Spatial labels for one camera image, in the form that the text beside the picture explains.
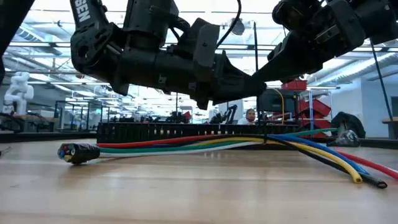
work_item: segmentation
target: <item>white humanoid robot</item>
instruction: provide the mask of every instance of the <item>white humanoid robot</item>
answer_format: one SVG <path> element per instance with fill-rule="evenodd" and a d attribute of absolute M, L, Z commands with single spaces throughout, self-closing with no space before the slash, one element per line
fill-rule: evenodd
<path fill-rule="evenodd" d="M 34 95 L 33 87 L 27 84 L 29 78 L 29 72 L 17 72 L 11 77 L 11 85 L 4 95 L 3 113 L 13 114 L 13 112 L 16 112 L 18 115 L 26 114 L 26 100 L 33 99 Z"/>

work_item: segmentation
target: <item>red wire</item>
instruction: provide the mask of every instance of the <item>red wire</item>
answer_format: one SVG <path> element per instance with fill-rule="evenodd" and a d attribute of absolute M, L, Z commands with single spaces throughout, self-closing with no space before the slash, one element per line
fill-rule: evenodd
<path fill-rule="evenodd" d="M 339 151 L 338 153 L 340 153 L 341 155 L 347 157 L 348 159 L 351 159 L 352 161 L 355 161 L 355 162 L 357 162 L 359 164 L 362 164 L 364 166 L 367 166 L 367 167 L 373 168 L 375 170 L 378 170 L 380 172 L 383 172 L 383 173 L 389 175 L 390 177 L 398 180 L 398 171 L 396 171 L 396 170 L 393 170 L 393 169 L 388 168 L 386 166 L 383 166 L 383 165 L 368 161 L 366 159 L 362 159 L 362 158 L 360 158 L 358 156 L 347 154 L 345 152 L 340 152 Z"/>
<path fill-rule="evenodd" d="M 195 141 L 206 139 L 212 137 L 213 135 L 204 136 L 188 136 L 164 140 L 154 140 L 154 141 L 144 141 L 144 142 L 128 142 L 128 143 L 98 143 L 98 147 L 110 147 L 110 148 L 126 148 L 126 147 L 140 147 L 140 146 L 150 146 L 153 144 L 173 144 L 173 143 L 183 143 L 188 141 Z"/>

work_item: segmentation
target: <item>wooden surface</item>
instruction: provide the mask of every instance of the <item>wooden surface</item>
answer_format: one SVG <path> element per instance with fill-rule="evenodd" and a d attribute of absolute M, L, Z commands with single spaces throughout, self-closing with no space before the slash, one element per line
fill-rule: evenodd
<path fill-rule="evenodd" d="M 71 166 L 56 155 L 60 143 L 0 144 L 12 147 L 0 159 L 1 224 L 397 223 L 397 181 L 372 172 L 389 184 L 386 190 L 356 185 L 295 151 Z M 398 169 L 398 151 L 349 151 Z"/>

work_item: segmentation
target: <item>yellow wire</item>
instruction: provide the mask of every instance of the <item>yellow wire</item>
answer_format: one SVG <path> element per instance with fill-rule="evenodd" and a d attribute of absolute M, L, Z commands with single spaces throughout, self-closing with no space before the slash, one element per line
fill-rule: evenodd
<path fill-rule="evenodd" d="M 347 170 L 347 172 L 352 176 L 354 183 L 356 184 L 360 184 L 362 183 L 362 177 L 360 176 L 360 174 L 358 173 L 358 171 L 356 171 L 351 165 L 349 165 L 346 161 L 340 159 L 339 157 L 330 154 L 329 152 L 325 152 L 322 151 L 320 149 L 317 149 L 315 147 L 311 147 L 308 145 L 304 145 L 304 144 L 299 144 L 296 142 L 289 142 L 303 150 L 306 151 L 310 151 L 310 152 L 314 152 L 318 155 L 321 155 L 323 157 L 326 157 L 328 159 L 330 159 L 331 161 L 334 161 L 335 163 L 339 164 L 340 166 L 342 166 L 345 170 Z"/>
<path fill-rule="evenodd" d="M 214 143 L 221 143 L 221 142 L 227 142 L 227 141 L 254 141 L 254 142 L 264 142 L 264 140 L 262 138 L 247 138 L 247 137 L 235 137 L 235 138 L 224 138 L 224 139 L 214 139 L 214 140 L 207 140 L 207 141 L 202 141 L 196 144 L 193 144 L 195 146 L 204 146 L 204 145 L 208 145 L 208 144 L 214 144 Z M 329 152 L 325 152 L 323 150 L 317 149 L 315 147 L 311 147 L 305 144 L 300 144 L 297 142 L 290 142 L 289 143 L 293 144 L 294 146 L 297 146 L 303 150 L 306 151 L 310 151 L 310 152 L 314 152 L 318 155 L 321 155 L 323 157 L 326 157 L 328 159 L 330 159 L 331 161 L 334 161 L 335 163 L 339 164 L 340 166 L 342 166 L 345 170 L 347 170 L 347 172 L 352 176 L 353 180 L 355 183 L 361 183 L 362 182 L 362 178 L 360 176 L 360 174 L 351 166 L 349 165 L 346 161 L 340 159 L 339 157 L 330 154 Z M 267 144 L 280 144 L 283 145 L 279 142 L 275 142 L 272 140 L 267 140 L 266 142 Z"/>
<path fill-rule="evenodd" d="M 271 90 L 275 90 L 277 93 L 279 93 L 280 99 L 282 100 L 282 125 L 285 122 L 285 103 L 284 103 L 284 96 L 280 93 L 279 90 L 275 88 L 271 88 Z"/>

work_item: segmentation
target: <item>person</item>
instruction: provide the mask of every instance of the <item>person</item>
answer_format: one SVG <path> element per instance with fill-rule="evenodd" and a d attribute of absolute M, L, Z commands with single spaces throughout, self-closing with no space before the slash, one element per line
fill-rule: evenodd
<path fill-rule="evenodd" d="M 248 109 L 246 111 L 246 117 L 238 120 L 240 125 L 254 125 L 254 120 L 256 119 L 256 112 L 253 109 Z"/>

